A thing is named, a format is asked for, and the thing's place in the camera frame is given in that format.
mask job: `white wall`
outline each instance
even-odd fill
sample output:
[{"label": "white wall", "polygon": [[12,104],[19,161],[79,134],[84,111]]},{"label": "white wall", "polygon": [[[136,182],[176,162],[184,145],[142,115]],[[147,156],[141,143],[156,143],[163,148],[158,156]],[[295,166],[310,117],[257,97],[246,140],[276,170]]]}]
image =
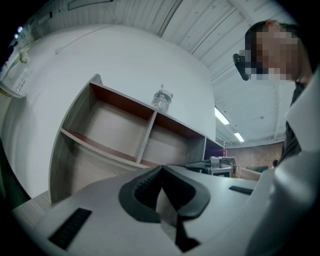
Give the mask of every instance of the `white wall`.
[{"label": "white wall", "polygon": [[[202,63],[142,30],[125,26],[97,30],[102,27],[58,31],[28,51],[31,77],[22,88],[27,96],[12,100],[2,139],[9,163],[31,197],[48,189],[59,126],[76,95],[96,73],[104,85],[147,104],[164,84],[174,94],[168,114],[215,138],[213,89]],[[55,55],[58,47],[87,33]]]}]

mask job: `person's ear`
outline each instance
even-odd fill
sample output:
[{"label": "person's ear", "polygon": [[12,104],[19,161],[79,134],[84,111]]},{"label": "person's ear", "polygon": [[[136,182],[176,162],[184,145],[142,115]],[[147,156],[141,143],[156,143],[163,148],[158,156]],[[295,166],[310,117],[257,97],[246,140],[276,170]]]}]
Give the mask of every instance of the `person's ear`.
[{"label": "person's ear", "polygon": [[279,23],[274,22],[274,21],[272,21],[272,20],[268,20],[265,24],[266,24],[267,26],[279,26]]}]

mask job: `ceiling light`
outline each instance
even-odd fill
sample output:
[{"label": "ceiling light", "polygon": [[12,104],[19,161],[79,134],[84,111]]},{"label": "ceiling light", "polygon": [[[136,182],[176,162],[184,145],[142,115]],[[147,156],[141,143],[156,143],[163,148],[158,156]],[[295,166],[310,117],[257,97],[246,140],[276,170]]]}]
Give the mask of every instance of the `ceiling light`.
[{"label": "ceiling light", "polygon": [[221,112],[216,107],[214,107],[214,112],[215,117],[217,117],[224,125],[230,124],[230,122],[224,117],[223,114],[221,114]]},{"label": "ceiling light", "polygon": [[241,137],[239,132],[236,132],[234,135],[238,138],[240,142],[245,142],[245,140]]}]

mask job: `white corrugated ceiling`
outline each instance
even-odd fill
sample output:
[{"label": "white corrugated ceiling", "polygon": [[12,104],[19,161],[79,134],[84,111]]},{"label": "white corrugated ceiling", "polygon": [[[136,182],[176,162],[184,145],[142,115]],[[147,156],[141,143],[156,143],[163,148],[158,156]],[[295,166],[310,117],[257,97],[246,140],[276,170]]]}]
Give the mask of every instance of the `white corrugated ceiling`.
[{"label": "white corrugated ceiling", "polygon": [[[68,10],[69,2],[48,1],[29,20],[34,37],[89,24],[126,25],[158,35],[208,67],[215,105],[230,121],[228,125],[216,122],[216,138],[225,141],[227,148],[284,139],[285,113],[290,107],[293,83],[243,81],[232,58],[244,49],[245,32],[255,22],[270,19],[294,23],[274,1],[114,0]],[[52,18],[38,25],[38,20],[50,12]],[[244,143],[238,142],[236,132]]]}]

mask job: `black hair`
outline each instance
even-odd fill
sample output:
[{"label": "black hair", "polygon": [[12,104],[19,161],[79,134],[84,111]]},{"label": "black hair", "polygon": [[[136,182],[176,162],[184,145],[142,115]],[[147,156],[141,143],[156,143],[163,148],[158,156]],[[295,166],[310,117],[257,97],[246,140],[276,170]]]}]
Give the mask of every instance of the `black hair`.
[{"label": "black hair", "polygon": [[[262,32],[263,28],[265,28],[266,22],[272,21],[272,22],[277,22],[276,20],[264,20],[264,21],[259,21],[252,25],[248,31],[245,33],[244,40],[245,40],[245,50],[250,50],[251,51],[251,62],[253,65],[256,65],[257,68],[262,68],[260,67],[259,63],[257,63],[256,59],[256,52],[257,52],[257,46],[256,46],[256,38],[257,38],[257,32]],[[294,37],[299,38],[302,41],[302,44],[306,47],[308,56],[309,56],[309,61],[311,65],[312,72],[314,72],[317,68],[318,60],[313,57],[312,54],[310,54],[310,47],[307,44],[307,40],[305,40],[304,34],[300,26],[296,24],[287,24],[287,23],[278,23],[280,27],[285,29],[285,31],[290,32]]]},{"label": "black hair", "polygon": [[278,165],[278,160],[277,159],[273,160],[272,165],[276,167]]}]

